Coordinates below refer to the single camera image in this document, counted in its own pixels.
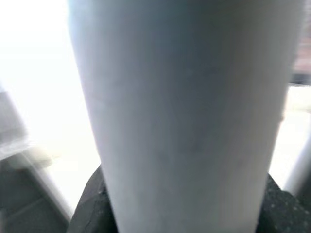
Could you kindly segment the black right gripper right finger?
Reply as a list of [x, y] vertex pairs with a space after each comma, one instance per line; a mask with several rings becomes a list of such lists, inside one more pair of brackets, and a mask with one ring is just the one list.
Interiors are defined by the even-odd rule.
[[268, 175], [256, 232], [309, 233], [311, 212]]

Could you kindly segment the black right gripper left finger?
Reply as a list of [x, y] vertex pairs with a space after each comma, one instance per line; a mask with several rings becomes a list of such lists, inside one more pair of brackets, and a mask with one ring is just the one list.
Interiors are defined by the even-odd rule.
[[101, 167], [87, 181], [69, 223], [70, 233], [117, 233]]

